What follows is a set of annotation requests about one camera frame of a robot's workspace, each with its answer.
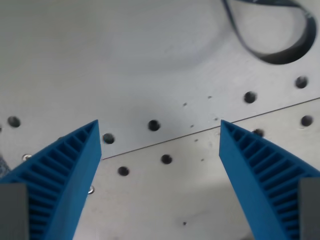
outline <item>large circular hole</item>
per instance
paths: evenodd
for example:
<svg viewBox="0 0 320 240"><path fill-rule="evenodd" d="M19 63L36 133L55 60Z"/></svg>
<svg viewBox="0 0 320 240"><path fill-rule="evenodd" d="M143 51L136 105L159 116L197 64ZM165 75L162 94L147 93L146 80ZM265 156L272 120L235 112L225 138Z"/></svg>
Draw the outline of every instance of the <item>large circular hole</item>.
<svg viewBox="0 0 320 240"><path fill-rule="evenodd" d="M254 134L257 134L258 136L260 137L263 137L265 135L265 131L263 131L262 129L260 128L257 128L255 130L252 131Z"/></svg>
<svg viewBox="0 0 320 240"><path fill-rule="evenodd" d="M19 118L17 118L16 116L10 116L8 118L8 124L13 128L18 128L18 127L20 127L21 122L20 122Z"/></svg>
<svg viewBox="0 0 320 240"><path fill-rule="evenodd" d="M121 166L118 168L118 174L121 176L128 176L129 173L129 168L127 168L126 166Z"/></svg>
<svg viewBox="0 0 320 240"><path fill-rule="evenodd" d="M308 78L306 76L300 76L295 80L295 86L298 89L304 89L308 85Z"/></svg>
<svg viewBox="0 0 320 240"><path fill-rule="evenodd" d="M314 119L312 116L310 115L306 115L303 118L301 118L301 125L308 127L313 123Z"/></svg>
<svg viewBox="0 0 320 240"><path fill-rule="evenodd" d="M253 91L248 91L244 96L243 96L243 100L247 103L247 104L252 104L254 101L256 101L257 99L257 94Z"/></svg>
<svg viewBox="0 0 320 240"><path fill-rule="evenodd" d="M172 162L172 157L168 154L165 154L161 157L161 162L163 164L170 164Z"/></svg>
<svg viewBox="0 0 320 240"><path fill-rule="evenodd" d="M115 142L115 137L111 133L106 133L102 138L106 144L113 144Z"/></svg>
<svg viewBox="0 0 320 240"><path fill-rule="evenodd" d="M160 123L157 121L157 120L151 120L149 123L148 123L148 129L150 131L158 131L160 128Z"/></svg>

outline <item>round hole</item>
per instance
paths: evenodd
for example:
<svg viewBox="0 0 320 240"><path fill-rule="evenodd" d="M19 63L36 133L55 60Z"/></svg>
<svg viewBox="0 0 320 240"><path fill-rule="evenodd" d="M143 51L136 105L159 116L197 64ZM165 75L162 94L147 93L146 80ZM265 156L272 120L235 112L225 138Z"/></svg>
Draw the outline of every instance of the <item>round hole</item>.
<svg viewBox="0 0 320 240"><path fill-rule="evenodd" d="M304 89L308 85L308 78L306 76L300 76L295 80L295 86L298 89Z"/></svg>
<svg viewBox="0 0 320 240"><path fill-rule="evenodd" d="M22 161L25 162L25 161L28 160L28 158L31 158L31 157L32 157L31 154L24 154L24 155L22 156Z"/></svg>
<svg viewBox="0 0 320 240"><path fill-rule="evenodd" d="M252 104L254 101L256 101L256 99L257 94L253 91L248 91L243 97L243 100L248 104Z"/></svg>
<svg viewBox="0 0 320 240"><path fill-rule="evenodd" d="M172 157L168 154L165 154L161 157L161 162L163 162L163 164L170 164L172 162Z"/></svg>
<svg viewBox="0 0 320 240"><path fill-rule="evenodd" d="M257 128L255 130L252 131L254 134L257 134L258 136L260 137L263 137L265 135L265 131L263 131L262 129L260 128Z"/></svg>
<svg viewBox="0 0 320 240"><path fill-rule="evenodd" d="M128 176L129 172L129 169L126 166L121 166L118 168L118 174L120 174L121 176Z"/></svg>
<svg viewBox="0 0 320 240"><path fill-rule="evenodd" d="M89 189L89 191L88 191L88 194L93 194L94 192L95 192L95 187L94 186L90 186L90 189Z"/></svg>
<svg viewBox="0 0 320 240"><path fill-rule="evenodd" d="M115 142L115 137L111 133L106 133L103 135L103 141L106 144L113 144Z"/></svg>
<svg viewBox="0 0 320 240"><path fill-rule="evenodd" d="M157 120L151 120L149 123L148 123L148 129L150 131L158 131L160 128L160 123L157 121Z"/></svg>
<svg viewBox="0 0 320 240"><path fill-rule="evenodd" d="M313 123L314 119L312 116L310 115L306 115L303 118L301 118L301 125L308 127Z"/></svg>
<svg viewBox="0 0 320 240"><path fill-rule="evenodd" d="M16 116L10 116L8 118L8 124L13 128L18 128L18 127L20 127L21 122L20 122L19 118L17 118Z"/></svg>

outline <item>screw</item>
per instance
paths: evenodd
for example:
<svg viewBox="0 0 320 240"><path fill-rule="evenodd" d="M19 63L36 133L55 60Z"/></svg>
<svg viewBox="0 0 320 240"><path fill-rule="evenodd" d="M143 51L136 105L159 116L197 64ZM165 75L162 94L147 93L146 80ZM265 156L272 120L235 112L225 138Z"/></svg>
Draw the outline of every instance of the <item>screw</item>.
<svg viewBox="0 0 320 240"><path fill-rule="evenodd" d="M90 189L89 189L89 191L88 191L88 195L89 194L93 194L95 192L95 187L94 186L90 186Z"/></svg>
<svg viewBox="0 0 320 240"><path fill-rule="evenodd" d="M25 161L28 160L28 158L31 158L31 157L32 157L31 154L25 154L25 155L22 156L22 161L25 162Z"/></svg>

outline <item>aluminum surface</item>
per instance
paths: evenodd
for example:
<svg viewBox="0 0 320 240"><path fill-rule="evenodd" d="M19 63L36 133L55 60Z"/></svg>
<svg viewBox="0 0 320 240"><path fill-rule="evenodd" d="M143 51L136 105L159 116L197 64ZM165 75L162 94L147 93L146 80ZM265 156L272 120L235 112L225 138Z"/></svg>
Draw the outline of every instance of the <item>aluminum surface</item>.
<svg viewBox="0 0 320 240"><path fill-rule="evenodd" d="M320 169L320 99L237 123ZM303 116L313 123L301 125ZM74 240L251 240L215 128L102 160ZM163 155L172 162L163 164ZM120 176L118 168L129 175Z"/></svg>
<svg viewBox="0 0 320 240"><path fill-rule="evenodd" d="M254 50L285 49L304 29L298 9L231 3ZM303 6L320 18L319 1ZM5 0L0 13L0 153L11 168L94 119L115 137L107 158L320 97L319 38L296 62L264 63L219 0Z"/></svg>

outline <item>gray surface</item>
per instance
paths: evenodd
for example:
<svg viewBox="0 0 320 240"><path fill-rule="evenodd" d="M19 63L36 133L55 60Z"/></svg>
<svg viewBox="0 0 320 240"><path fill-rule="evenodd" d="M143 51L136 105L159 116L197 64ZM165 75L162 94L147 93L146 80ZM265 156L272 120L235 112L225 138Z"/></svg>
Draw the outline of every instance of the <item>gray surface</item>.
<svg viewBox="0 0 320 240"><path fill-rule="evenodd" d="M320 170L320 99L237 122ZM300 124L305 115L313 123ZM219 158L220 128L101 161L74 240L247 240L250 227ZM161 157L169 154L172 163ZM130 173L120 176L119 167Z"/></svg>
<svg viewBox="0 0 320 240"><path fill-rule="evenodd" d="M8 167L8 164L0 155L0 179L7 175L9 172L10 168Z"/></svg>
<svg viewBox="0 0 320 240"><path fill-rule="evenodd" d="M302 178L299 182L300 240L320 237L320 177Z"/></svg>
<svg viewBox="0 0 320 240"><path fill-rule="evenodd" d="M0 184L0 239L29 240L27 186Z"/></svg>
<svg viewBox="0 0 320 240"><path fill-rule="evenodd" d="M283 50L303 31L298 9L231 3L255 50ZM319 1L303 5L320 17ZM266 64L241 46L220 0L5 0L0 13L0 152L11 168L94 119L115 136L106 158L320 97L319 38L296 62ZM309 85L297 89L301 75Z"/></svg>

